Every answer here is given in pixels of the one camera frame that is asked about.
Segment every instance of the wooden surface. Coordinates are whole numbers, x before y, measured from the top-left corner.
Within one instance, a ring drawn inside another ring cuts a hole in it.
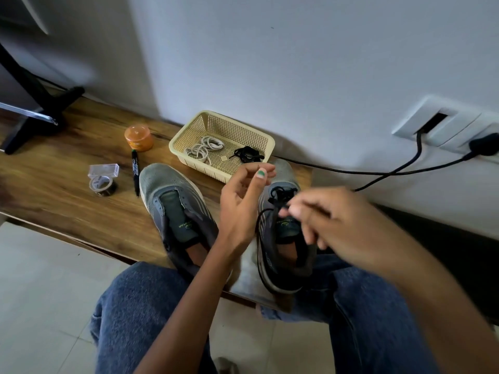
[[[14,155],[0,153],[0,212],[53,232],[137,261],[162,264],[166,252],[151,216],[134,192],[131,150],[123,134],[134,123],[147,123],[154,147],[139,153],[140,168],[171,165],[203,193],[218,221],[224,184],[180,163],[168,149],[180,127],[80,98],[64,113],[68,127],[53,137],[35,137]],[[0,140],[17,116],[0,113]],[[118,163],[118,189],[98,197],[88,187],[88,167]],[[292,164],[302,188],[311,170]]]

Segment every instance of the roll of tape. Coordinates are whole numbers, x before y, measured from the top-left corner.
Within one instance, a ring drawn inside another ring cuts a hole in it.
[[[108,176],[94,177],[90,180],[89,186],[95,194],[101,197],[112,195],[117,188],[116,182]]]

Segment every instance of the forearm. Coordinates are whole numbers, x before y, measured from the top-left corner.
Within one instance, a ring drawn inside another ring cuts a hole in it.
[[[136,374],[198,371],[209,327],[231,271],[232,260],[223,244],[215,242]]]
[[[395,281],[445,373],[499,372],[499,343],[452,275],[428,252]]]

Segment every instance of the perforated basket bottom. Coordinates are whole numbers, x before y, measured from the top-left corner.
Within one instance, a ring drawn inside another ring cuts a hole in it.
[[[203,131],[203,133],[201,133],[199,135],[199,138],[201,138],[205,135],[209,135],[211,137],[220,139],[225,144],[224,148],[222,148],[221,150],[209,151],[208,157],[212,162],[211,166],[215,169],[221,170],[222,172],[225,172],[225,173],[232,176],[234,174],[234,172],[241,165],[241,160],[239,159],[239,157],[235,157],[235,156],[232,158],[229,158],[229,157],[234,155],[234,151],[237,150],[238,148],[243,147],[243,145],[236,143],[232,140],[229,140],[227,138],[224,138],[223,136],[220,136],[217,133],[213,133],[212,131]]]

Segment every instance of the leg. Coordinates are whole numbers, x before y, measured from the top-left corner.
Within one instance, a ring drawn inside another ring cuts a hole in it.
[[[329,324],[336,372],[438,373],[399,292],[380,277],[340,261],[336,255],[317,257],[317,270],[296,295],[292,314],[295,320]],[[274,316],[286,321],[282,313]]]
[[[90,323],[97,345],[96,373],[132,373],[188,286],[176,270],[145,262],[117,276],[99,299]],[[216,373],[208,341],[199,371]]]

